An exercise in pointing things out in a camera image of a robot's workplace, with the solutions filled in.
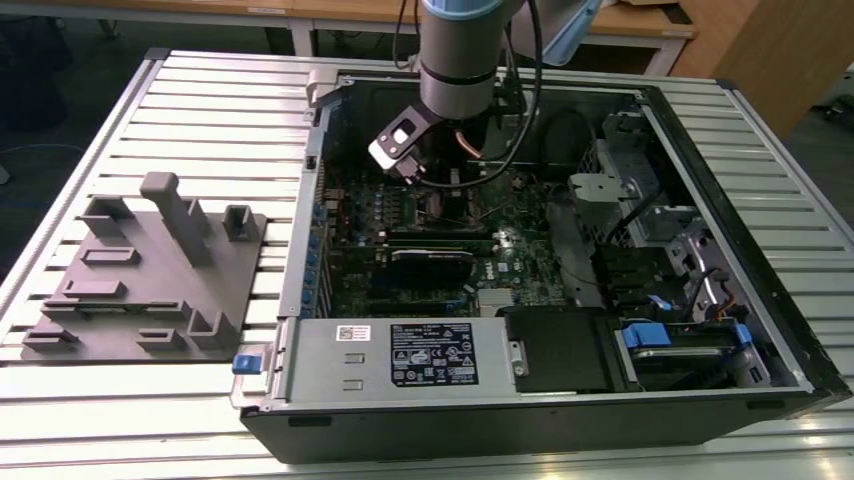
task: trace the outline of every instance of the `motherboard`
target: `motherboard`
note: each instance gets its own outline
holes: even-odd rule
[[[334,317],[494,316],[566,303],[545,210],[554,185],[534,174],[441,194],[331,171],[326,187]]]

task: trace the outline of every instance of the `orange wire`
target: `orange wire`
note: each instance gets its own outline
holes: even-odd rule
[[[466,136],[463,135],[463,131],[462,130],[457,130],[457,132],[454,133],[454,136],[457,137],[457,143],[459,143],[459,146],[463,148],[463,150],[466,150],[469,152],[469,154],[475,157],[477,159],[483,158],[483,154],[481,153],[481,150],[478,150],[475,147],[471,146],[471,143],[469,143],[469,140],[466,140]]]

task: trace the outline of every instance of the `white label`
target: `white label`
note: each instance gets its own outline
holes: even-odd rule
[[[284,15],[284,8],[259,8],[250,7],[247,8],[250,13],[271,13],[274,15]]]
[[[691,32],[681,32],[678,30],[665,30],[662,32],[662,35],[665,37],[690,37],[691,36]]]
[[[370,325],[339,325],[335,340],[339,342],[370,342]]]

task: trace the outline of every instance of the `barcode sticker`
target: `barcode sticker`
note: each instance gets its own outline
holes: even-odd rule
[[[335,340],[339,342],[370,342],[371,326],[370,325],[339,325]]]

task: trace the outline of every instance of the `vertical post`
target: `vertical post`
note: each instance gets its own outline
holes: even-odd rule
[[[172,172],[148,172],[139,189],[143,198],[158,206],[163,224],[178,242],[194,267],[211,263],[211,252],[204,244],[204,232],[192,221],[184,201],[178,194],[178,176]]]

